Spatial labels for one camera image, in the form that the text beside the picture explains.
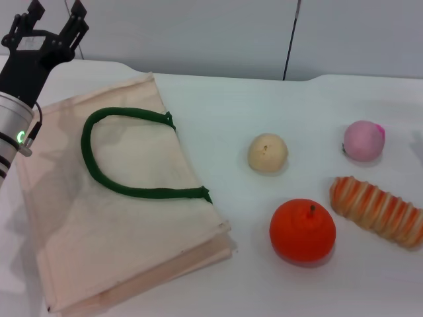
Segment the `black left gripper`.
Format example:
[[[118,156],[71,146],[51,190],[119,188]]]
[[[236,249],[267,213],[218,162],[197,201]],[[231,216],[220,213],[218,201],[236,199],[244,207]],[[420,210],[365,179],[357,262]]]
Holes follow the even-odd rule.
[[[73,59],[73,52],[89,30],[85,22],[87,10],[80,0],[74,2],[60,34],[33,30],[44,12],[45,8],[39,0],[32,0],[26,13],[14,16],[11,33],[15,35],[5,37],[11,50],[1,71],[1,92],[19,99],[27,106],[35,104],[52,69]],[[43,38],[41,48],[19,50],[18,45],[26,37]]]

